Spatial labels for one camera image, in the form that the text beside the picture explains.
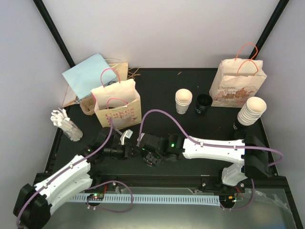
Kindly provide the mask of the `small stack paper cups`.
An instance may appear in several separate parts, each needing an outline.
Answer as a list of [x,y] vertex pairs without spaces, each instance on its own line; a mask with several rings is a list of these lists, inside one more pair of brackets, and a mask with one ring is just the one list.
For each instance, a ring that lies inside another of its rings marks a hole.
[[187,89],[179,89],[175,94],[176,111],[183,115],[187,112],[190,103],[192,102],[193,94]]

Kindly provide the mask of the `black lid stack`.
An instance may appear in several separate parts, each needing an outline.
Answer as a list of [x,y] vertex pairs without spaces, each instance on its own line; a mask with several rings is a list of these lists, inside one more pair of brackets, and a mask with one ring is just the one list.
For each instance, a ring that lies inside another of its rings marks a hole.
[[207,110],[211,107],[213,99],[208,94],[200,94],[196,98],[195,112],[197,115],[206,114]]

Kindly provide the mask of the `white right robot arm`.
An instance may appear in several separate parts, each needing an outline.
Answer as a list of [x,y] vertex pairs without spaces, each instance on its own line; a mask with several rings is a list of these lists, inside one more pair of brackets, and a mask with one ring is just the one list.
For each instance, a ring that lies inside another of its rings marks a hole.
[[168,138],[141,134],[139,148],[149,165],[159,165],[162,160],[211,159],[230,162],[220,172],[217,188],[228,192],[241,181],[268,178],[268,152],[264,144],[253,135],[236,140],[208,140],[195,137],[182,138],[169,135]]

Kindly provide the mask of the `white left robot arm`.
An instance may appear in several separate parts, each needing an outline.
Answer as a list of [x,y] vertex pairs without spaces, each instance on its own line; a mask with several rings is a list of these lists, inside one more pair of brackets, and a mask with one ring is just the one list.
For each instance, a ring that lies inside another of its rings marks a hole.
[[105,157],[130,158],[132,145],[128,139],[131,136],[130,129],[121,134],[112,127],[105,127],[56,173],[33,186],[24,185],[13,209],[17,227],[41,229],[51,215],[71,197],[84,190],[98,190],[102,186],[102,178],[98,175],[96,166]]

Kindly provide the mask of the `cream paper bag pink sides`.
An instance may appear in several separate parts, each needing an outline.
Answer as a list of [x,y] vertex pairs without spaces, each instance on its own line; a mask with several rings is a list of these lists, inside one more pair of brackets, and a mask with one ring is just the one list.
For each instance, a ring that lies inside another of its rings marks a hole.
[[142,121],[141,98],[135,85],[134,79],[118,79],[91,90],[95,100],[94,112],[102,127],[113,124],[120,130]]

